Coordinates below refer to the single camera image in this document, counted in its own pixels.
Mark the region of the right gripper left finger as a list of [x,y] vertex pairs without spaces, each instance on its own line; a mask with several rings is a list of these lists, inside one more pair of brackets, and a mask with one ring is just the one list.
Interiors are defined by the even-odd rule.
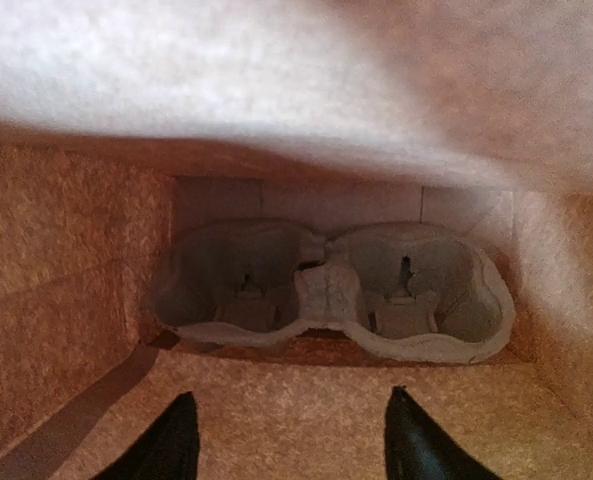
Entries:
[[197,405],[193,394],[185,392],[94,479],[196,479],[198,458]]

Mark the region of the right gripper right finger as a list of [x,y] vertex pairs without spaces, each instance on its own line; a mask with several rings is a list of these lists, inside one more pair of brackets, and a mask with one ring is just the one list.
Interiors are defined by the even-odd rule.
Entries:
[[394,386],[385,411],[385,468],[389,479],[496,479],[463,450],[413,399]]

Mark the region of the cardboard cup carrier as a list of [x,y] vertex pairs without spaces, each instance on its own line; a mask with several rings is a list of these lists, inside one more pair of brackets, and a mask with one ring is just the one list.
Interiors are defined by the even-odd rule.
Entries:
[[160,260],[149,302],[165,328],[195,342],[269,348],[323,330],[381,358],[433,364],[496,355],[516,318],[479,246],[412,222],[333,238],[283,219],[193,227]]

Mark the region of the brown paper bag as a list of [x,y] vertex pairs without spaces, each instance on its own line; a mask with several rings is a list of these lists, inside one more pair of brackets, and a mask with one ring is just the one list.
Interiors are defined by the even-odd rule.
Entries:
[[[415,217],[489,245],[509,352],[149,347],[190,222]],[[180,392],[202,479],[382,479],[390,389],[507,479],[593,479],[593,1],[0,1],[0,479],[86,479]]]

